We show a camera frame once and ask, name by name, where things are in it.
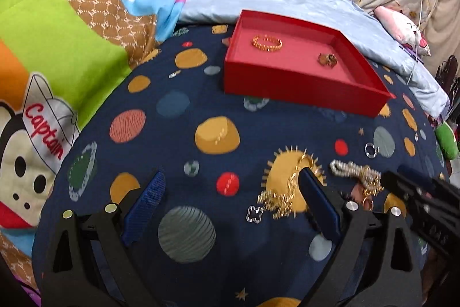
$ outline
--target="metal screw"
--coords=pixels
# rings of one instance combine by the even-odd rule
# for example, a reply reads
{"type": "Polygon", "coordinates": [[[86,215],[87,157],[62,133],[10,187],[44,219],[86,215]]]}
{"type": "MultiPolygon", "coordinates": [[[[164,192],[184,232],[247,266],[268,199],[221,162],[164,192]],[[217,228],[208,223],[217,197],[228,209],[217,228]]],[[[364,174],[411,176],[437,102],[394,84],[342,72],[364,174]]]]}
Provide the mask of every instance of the metal screw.
{"type": "Polygon", "coordinates": [[[346,207],[350,210],[350,211],[356,211],[358,209],[358,203],[356,203],[355,201],[348,201],[346,203],[346,207]]]}
{"type": "Polygon", "coordinates": [[[107,213],[112,213],[115,212],[117,209],[117,205],[115,203],[109,203],[107,206],[105,206],[104,210],[107,213]]]}
{"type": "Polygon", "coordinates": [[[401,215],[401,210],[398,207],[392,207],[392,209],[390,211],[395,216],[400,216],[401,215]]]}
{"type": "Polygon", "coordinates": [[[63,212],[62,217],[64,219],[70,219],[73,214],[74,213],[72,212],[72,210],[66,210],[66,211],[63,212]]]}

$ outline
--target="cartoon eye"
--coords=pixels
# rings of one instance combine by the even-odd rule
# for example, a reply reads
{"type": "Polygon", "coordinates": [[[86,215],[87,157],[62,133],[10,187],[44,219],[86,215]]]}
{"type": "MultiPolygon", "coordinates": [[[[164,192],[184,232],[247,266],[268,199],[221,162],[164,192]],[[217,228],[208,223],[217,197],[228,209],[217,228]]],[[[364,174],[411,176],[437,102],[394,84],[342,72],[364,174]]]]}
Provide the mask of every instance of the cartoon eye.
{"type": "Polygon", "coordinates": [[[18,177],[22,177],[26,173],[26,161],[22,156],[18,156],[14,161],[14,171],[18,177]]]}
{"type": "Polygon", "coordinates": [[[43,193],[43,190],[45,190],[45,187],[47,185],[47,179],[45,176],[42,174],[39,174],[37,177],[35,177],[34,181],[34,190],[35,193],[40,194],[43,193]]]}

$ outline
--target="light blue bedsheet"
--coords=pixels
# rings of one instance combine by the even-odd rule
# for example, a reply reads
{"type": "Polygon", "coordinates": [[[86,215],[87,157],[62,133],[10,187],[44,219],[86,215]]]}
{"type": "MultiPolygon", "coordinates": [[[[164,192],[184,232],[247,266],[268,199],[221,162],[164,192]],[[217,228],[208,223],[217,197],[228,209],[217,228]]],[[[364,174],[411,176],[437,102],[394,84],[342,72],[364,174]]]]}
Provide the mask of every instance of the light blue bedsheet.
{"type": "MultiPolygon", "coordinates": [[[[349,0],[187,0],[179,23],[234,24],[241,10],[270,12],[340,30],[366,57],[408,78],[414,60],[378,20],[349,0]]],[[[409,85],[422,109],[438,117],[449,105],[447,94],[418,63],[409,85]]]]}

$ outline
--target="white cable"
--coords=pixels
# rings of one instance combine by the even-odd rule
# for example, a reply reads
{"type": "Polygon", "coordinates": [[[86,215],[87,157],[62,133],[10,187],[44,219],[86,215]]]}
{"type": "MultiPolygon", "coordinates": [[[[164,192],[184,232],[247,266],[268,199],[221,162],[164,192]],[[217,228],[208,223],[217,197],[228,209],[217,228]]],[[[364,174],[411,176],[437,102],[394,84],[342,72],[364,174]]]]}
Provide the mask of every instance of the white cable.
{"type": "Polygon", "coordinates": [[[419,33],[421,34],[420,24],[422,22],[422,9],[423,9],[423,0],[420,1],[419,26],[418,26],[417,32],[415,33],[415,62],[413,63],[412,69],[410,71],[409,79],[407,80],[406,85],[409,85],[410,79],[412,78],[412,75],[413,75],[413,70],[415,69],[415,66],[416,66],[418,58],[419,58],[419,51],[418,51],[417,43],[418,43],[418,40],[419,40],[419,33]]]}

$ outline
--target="green fabric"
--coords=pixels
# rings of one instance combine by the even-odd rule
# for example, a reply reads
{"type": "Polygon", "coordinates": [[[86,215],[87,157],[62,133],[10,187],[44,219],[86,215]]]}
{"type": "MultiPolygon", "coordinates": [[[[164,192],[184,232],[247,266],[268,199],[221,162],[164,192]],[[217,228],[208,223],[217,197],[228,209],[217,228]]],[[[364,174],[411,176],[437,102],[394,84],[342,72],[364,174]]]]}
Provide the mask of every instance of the green fabric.
{"type": "Polygon", "coordinates": [[[80,128],[131,71],[126,51],[91,30],[67,0],[0,0],[0,39],[77,111],[80,128]]]}
{"type": "Polygon", "coordinates": [[[459,152],[454,132],[447,123],[443,123],[434,131],[442,153],[448,160],[454,160],[459,152]]]}

